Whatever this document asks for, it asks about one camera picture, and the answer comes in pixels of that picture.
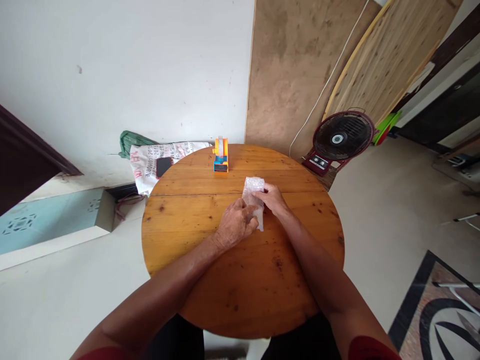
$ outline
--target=white cable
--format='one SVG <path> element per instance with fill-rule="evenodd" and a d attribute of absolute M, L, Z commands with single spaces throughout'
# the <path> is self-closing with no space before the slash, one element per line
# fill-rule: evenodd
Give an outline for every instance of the white cable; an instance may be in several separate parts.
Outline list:
<path fill-rule="evenodd" d="M 346 43 L 345 43 L 345 45 L 343 46 L 343 49 L 341 50 L 340 56 L 338 57 L 338 60 L 336 61 L 336 64 L 335 64 L 335 66 L 333 67 L 333 70 L 331 71 L 330 76 L 328 77 L 328 80 L 327 80 L 326 83 L 325 83 L 325 86 L 324 86 L 323 89 L 321 90 L 320 95 L 318 96 L 318 99 L 316 100 L 315 105 L 313 105 L 313 108 L 311 109 L 310 113 L 308 114 L 308 117 L 306 118 L 305 123 L 302 125 L 302 127 L 300 128 L 300 130 L 298 130 L 298 132 L 296 133 L 295 137 L 293 138 L 293 141 L 292 141 L 291 144 L 290 144 L 290 148 L 288 149 L 288 157 L 289 157 L 289 158 L 292 158 L 292 156 L 291 156 L 291 154 L 292 154 L 292 145 L 294 144 L 295 140 L 297 140 L 297 137 L 299 136 L 300 132 L 303 130 L 303 128 L 305 127 L 305 125 L 307 125 L 307 123 L 309 122 L 310 116 L 312 115 L 312 113 L 314 112 L 315 108 L 317 107 L 317 104 L 319 103 L 320 98 L 322 97 L 322 94 L 324 93 L 325 88 L 326 88 L 327 85 L 329 84 L 330 79 L 332 78 L 332 75 L 334 74 L 335 69 L 337 68 L 337 65 L 339 64 L 340 59 L 342 58 L 342 55 L 344 54 L 345 48 L 347 47 L 347 44 L 349 43 L 350 38 L 352 37 L 352 34 L 354 33 L 354 30 L 355 30 L 355 28 L 357 27 L 357 24 L 358 24 L 359 21 L 360 21 L 360 18 L 361 18 L 362 15 L 364 14 L 364 11 L 365 11 L 365 9 L 366 9 L 369 1 L 370 1 L 370 0 L 366 0 L 365 6 L 364 6 L 363 9 L 361 10 L 360 15 L 358 16 L 358 19 L 357 19 L 356 22 L 355 22 L 355 25 L 353 25 L 353 28 L 352 28 L 351 31 L 350 31 L 350 35 L 348 35 L 348 38 L 346 39 Z"/>

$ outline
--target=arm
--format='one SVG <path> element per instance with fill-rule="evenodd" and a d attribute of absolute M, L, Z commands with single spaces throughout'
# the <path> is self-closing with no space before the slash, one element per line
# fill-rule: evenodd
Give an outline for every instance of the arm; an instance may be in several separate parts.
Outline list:
<path fill-rule="evenodd" d="M 113 310 L 81 343 L 70 360 L 99 348 L 114 346 L 138 356 L 160 328 L 183 306 L 191 289 L 224 252 L 249 236 L 259 225 L 248 219 L 255 206 L 240 198 L 228 206 L 215 234 L 158 271 Z"/>
<path fill-rule="evenodd" d="M 270 208 L 288 234 L 310 291 L 330 322 L 342 359 L 348 359 L 350 343 L 362 335 L 378 340 L 396 353 L 355 285 L 289 209 L 278 187 L 265 184 L 265 190 L 266 193 L 254 195 Z"/>

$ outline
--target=white tiled floor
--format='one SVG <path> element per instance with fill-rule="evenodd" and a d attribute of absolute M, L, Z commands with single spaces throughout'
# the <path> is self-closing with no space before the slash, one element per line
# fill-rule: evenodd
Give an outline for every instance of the white tiled floor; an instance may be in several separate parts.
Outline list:
<path fill-rule="evenodd" d="M 480 232 L 441 223 L 475 213 L 476 198 L 430 167 L 434 154 L 387 139 L 351 161 L 330 191 L 345 235 L 345 271 L 388 330 L 426 250 L 480 281 Z M 111 234 L 0 272 L 0 358 L 67 359 L 87 333 L 148 279 L 143 207 Z M 238 344 L 212 334 L 208 348 Z M 266 343 L 250 344 L 259 359 Z"/>

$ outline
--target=green cloth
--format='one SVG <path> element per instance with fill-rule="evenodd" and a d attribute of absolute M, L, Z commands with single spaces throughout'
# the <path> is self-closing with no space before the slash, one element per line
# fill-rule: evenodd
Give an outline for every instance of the green cloth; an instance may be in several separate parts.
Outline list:
<path fill-rule="evenodd" d="M 132 145 L 143 146 L 143 145 L 157 145 L 158 142 L 150 140 L 142 135 L 131 131 L 123 131 L 120 135 L 120 149 L 121 151 L 118 155 L 124 159 L 130 159 L 130 147 Z"/>

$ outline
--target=door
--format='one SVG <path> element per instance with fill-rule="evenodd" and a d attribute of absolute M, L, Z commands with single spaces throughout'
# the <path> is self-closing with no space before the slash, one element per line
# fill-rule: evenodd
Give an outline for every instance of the door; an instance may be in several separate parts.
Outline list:
<path fill-rule="evenodd" d="M 398 134 L 435 148 L 443 138 L 480 116 L 480 64 L 474 66 Z"/>
<path fill-rule="evenodd" d="M 60 172 L 82 173 L 0 105 L 0 216 Z"/>

